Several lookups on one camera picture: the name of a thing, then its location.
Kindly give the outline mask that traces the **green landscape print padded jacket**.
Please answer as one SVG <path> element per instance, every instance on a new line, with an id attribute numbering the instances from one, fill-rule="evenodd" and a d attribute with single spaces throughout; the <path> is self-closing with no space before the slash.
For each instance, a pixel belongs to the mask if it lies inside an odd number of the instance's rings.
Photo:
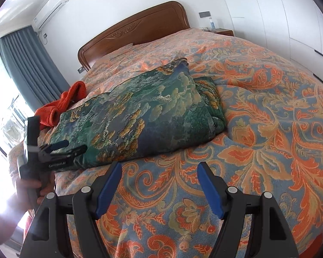
<path id="1" fill-rule="evenodd" d="M 181 58 L 62 113 L 50 142 L 87 146 L 67 166 L 87 169 L 204 144 L 225 126 L 214 81 L 192 77 Z"/>

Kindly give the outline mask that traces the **orange red knit sweater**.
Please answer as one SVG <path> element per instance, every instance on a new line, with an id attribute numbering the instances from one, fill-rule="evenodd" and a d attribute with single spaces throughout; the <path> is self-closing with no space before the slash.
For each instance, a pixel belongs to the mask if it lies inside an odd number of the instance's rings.
<path id="1" fill-rule="evenodd" d="M 54 127 L 59 123 L 61 113 L 65 112 L 71 105 L 84 99 L 87 95 L 85 83 L 77 81 L 68 91 L 61 94 L 60 99 L 52 101 L 35 111 L 35 116 L 40 117 L 39 128 Z"/>

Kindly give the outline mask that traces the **grey blue curtain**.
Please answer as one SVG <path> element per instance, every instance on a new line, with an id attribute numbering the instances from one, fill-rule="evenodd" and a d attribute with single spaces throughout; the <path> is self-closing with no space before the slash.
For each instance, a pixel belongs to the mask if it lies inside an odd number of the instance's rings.
<path id="1" fill-rule="evenodd" d="M 70 87 L 31 26 L 1 37 L 0 54 L 7 73 L 33 111 L 60 99 Z"/>

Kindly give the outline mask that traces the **orange floral bed cover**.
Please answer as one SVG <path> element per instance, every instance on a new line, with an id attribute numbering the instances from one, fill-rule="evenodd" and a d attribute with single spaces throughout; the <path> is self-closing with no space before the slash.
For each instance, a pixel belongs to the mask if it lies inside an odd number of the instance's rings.
<path id="1" fill-rule="evenodd" d="M 187 29 L 154 41 L 96 37 L 87 97 L 186 58 L 190 75 L 216 85 L 226 129 L 212 140 L 122 164 L 98 229 L 112 257 L 208 257 L 221 228 L 197 180 L 205 161 L 244 193 L 274 194 L 300 257 L 323 257 L 323 83 L 250 41 Z"/>

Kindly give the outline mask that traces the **brown wooden headboard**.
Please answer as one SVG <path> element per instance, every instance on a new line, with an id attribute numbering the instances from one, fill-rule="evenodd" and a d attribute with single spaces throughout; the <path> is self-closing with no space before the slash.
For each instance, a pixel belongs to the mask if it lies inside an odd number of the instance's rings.
<path id="1" fill-rule="evenodd" d="M 127 44 L 148 43 L 189 28 L 181 3 L 161 3 L 127 17 L 97 35 L 79 49 L 78 60 L 89 71 L 98 59 Z"/>

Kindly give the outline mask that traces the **brown wooden nightstand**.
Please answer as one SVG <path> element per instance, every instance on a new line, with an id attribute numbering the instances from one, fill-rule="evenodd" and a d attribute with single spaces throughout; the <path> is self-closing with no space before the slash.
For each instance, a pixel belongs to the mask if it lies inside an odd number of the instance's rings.
<path id="1" fill-rule="evenodd" d="M 220 34 L 220 35 L 227 35 L 227 36 L 234 36 L 234 32 L 228 29 L 212 29 L 211 33 Z"/>

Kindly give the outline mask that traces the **clear plastic water bottle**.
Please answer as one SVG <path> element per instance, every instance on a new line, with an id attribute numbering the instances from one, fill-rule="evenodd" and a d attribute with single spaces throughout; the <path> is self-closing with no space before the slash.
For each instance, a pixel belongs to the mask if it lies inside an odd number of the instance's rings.
<path id="1" fill-rule="evenodd" d="M 216 27 L 215 27 L 215 24 L 214 24 L 214 22 L 213 22 L 213 20 L 212 20 L 211 17 L 209 17 L 209 21 L 210 21 L 210 24 L 211 24 L 211 30 L 215 30 Z"/>

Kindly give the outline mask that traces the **window with black frame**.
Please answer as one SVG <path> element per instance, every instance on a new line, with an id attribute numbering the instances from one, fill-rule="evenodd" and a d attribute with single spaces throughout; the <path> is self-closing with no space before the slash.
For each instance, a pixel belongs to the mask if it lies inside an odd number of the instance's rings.
<path id="1" fill-rule="evenodd" d="M 0 55 L 0 152 L 7 156 L 24 139 L 25 120 L 33 111 L 9 76 Z"/>

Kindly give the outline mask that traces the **small wall socket left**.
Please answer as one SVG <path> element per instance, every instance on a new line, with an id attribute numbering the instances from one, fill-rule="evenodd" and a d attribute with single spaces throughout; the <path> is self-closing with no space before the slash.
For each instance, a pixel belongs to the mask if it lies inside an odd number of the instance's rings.
<path id="1" fill-rule="evenodd" d="M 78 73 L 82 73 L 84 71 L 84 67 L 80 67 L 79 69 L 77 69 Z"/>

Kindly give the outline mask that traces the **white wall air conditioner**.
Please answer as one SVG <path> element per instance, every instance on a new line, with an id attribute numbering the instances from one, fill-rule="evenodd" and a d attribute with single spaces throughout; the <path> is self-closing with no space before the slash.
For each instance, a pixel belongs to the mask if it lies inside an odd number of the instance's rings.
<path id="1" fill-rule="evenodd" d="M 31 26 L 35 32 L 40 32 L 45 25 L 68 3 L 69 0 L 46 0 L 34 16 Z"/>

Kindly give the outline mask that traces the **grey wall switch panel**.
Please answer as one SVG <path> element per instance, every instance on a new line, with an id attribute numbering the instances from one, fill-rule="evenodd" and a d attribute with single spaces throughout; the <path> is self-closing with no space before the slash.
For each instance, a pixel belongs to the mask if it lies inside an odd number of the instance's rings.
<path id="1" fill-rule="evenodd" d="M 210 11 L 199 12 L 200 18 L 211 17 Z"/>

